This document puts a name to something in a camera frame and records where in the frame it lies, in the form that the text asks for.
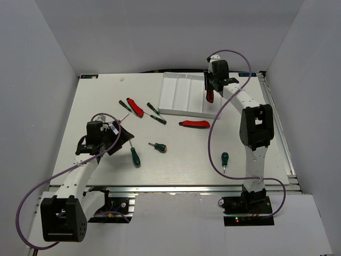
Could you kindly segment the red black utility knife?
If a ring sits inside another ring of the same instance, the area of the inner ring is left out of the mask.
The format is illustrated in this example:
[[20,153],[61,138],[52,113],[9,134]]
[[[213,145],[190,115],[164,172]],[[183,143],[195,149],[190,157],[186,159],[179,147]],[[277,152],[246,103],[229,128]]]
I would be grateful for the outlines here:
[[213,103],[214,102],[214,91],[213,90],[207,90],[206,91],[206,100],[209,103]]

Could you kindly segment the long green screwdriver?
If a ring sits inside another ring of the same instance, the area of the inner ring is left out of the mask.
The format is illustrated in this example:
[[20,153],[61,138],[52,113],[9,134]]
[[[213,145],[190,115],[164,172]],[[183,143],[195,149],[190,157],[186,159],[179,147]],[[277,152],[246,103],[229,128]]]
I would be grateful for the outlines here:
[[130,147],[131,147],[131,154],[132,154],[132,160],[133,163],[136,167],[140,167],[141,166],[141,160],[136,152],[136,149],[133,147],[132,142],[129,141]]

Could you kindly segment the red curved utility knife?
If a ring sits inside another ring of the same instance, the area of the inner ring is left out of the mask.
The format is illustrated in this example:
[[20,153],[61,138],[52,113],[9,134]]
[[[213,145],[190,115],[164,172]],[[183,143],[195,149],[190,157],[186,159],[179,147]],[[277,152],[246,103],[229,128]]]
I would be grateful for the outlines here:
[[129,104],[129,106],[131,107],[133,113],[139,117],[142,118],[144,115],[144,111],[142,108],[140,108],[133,99],[131,98],[126,98],[127,103]]

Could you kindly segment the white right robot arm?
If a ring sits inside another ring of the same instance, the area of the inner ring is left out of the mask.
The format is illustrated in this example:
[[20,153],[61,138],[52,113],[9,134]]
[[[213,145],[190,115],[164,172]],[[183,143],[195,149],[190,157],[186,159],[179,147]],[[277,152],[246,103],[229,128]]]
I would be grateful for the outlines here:
[[242,90],[239,81],[229,76],[226,60],[219,56],[209,58],[208,70],[204,72],[206,100],[214,101],[214,93],[219,93],[241,115],[239,137],[245,147],[246,170],[242,184],[241,208],[252,213],[265,200],[263,181],[265,155],[274,138],[273,109],[269,104],[260,104]]

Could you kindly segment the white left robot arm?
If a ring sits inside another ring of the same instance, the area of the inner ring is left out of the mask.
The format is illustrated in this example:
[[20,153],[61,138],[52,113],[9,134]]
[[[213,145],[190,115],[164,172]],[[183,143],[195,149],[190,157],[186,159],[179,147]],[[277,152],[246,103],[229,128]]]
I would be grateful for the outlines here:
[[87,223],[112,208],[110,187],[196,186],[207,182],[208,129],[119,118],[123,98],[149,101],[161,92],[161,75],[81,76],[54,169],[58,190],[42,200],[46,242],[81,242]]

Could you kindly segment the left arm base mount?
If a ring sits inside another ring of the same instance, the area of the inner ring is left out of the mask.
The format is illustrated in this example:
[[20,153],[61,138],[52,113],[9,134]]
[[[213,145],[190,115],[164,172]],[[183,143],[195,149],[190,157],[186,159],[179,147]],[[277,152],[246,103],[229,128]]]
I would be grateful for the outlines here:
[[131,220],[134,205],[135,194],[121,192],[115,190],[114,187],[90,187],[87,188],[83,195],[88,195],[92,192],[99,192],[104,198],[104,205],[99,208],[91,217],[88,223],[127,223],[122,215],[128,220]]

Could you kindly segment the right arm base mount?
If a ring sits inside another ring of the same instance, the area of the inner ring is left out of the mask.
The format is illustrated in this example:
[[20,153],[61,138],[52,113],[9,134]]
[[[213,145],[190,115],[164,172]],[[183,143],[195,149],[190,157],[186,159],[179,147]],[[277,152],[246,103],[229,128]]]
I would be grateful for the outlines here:
[[226,227],[273,226],[274,218],[266,189],[248,192],[242,189],[240,196],[225,196],[218,200],[223,209]]

